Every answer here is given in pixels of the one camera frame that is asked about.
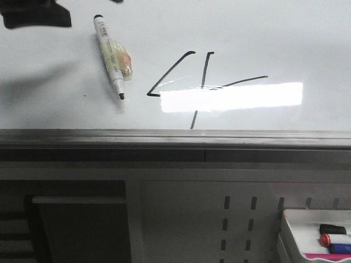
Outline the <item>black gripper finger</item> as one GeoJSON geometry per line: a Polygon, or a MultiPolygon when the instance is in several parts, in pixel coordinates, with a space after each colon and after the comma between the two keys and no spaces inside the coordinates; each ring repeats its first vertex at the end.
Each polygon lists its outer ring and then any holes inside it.
{"type": "Polygon", "coordinates": [[[7,29],[28,26],[72,26],[70,12],[52,0],[1,1],[1,16],[7,29]]]}

